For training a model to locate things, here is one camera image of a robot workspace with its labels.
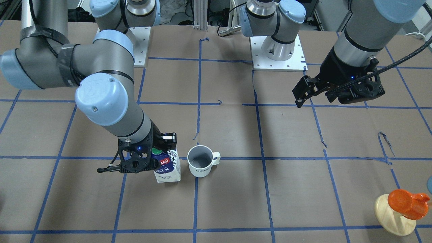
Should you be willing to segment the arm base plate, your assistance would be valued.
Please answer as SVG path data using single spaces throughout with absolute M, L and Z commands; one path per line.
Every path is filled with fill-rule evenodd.
M 151 27 L 131 27 L 127 33 L 133 43 L 134 67 L 146 67 Z
M 307 71 L 307 63 L 297 35 L 293 43 L 277 43 L 270 36 L 250 37 L 250 50 L 255 71 Z

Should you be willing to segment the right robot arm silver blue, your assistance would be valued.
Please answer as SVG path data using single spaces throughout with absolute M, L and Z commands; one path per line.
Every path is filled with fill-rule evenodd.
M 162 133 L 134 98 L 131 27 L 160 23 L 158 0 L 91 0 L 99 28 L 89 45 L 67 38 L 65 0 L 24 0 L 20 47 L 5 51 L 1 71 L 21 90 L 74 87 L 77 107 L 118 138 L 120 163 L 102 172 L 162 172 L 179 161 L 176 133 Z

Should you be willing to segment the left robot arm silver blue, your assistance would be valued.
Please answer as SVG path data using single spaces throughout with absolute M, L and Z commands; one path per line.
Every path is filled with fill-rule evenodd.
M 330 103 L 360 103 L 385 94 L 380 74 L 428 48 L 431 40 L 412 53 L 378 69 L 377 54 L 420 8 L 431 14 L 425 0 L 346 0 L 350 17 L 314 78 L 303 76 L 293 88 L 298 108 L 325 93 Z M 247 0 L 239 7 L 239 24 L 246 37 L 264 36 L 263 52 L 285 61 L 294 51 L 295 38 L 305 19 L 305 8 L 296 0 Z

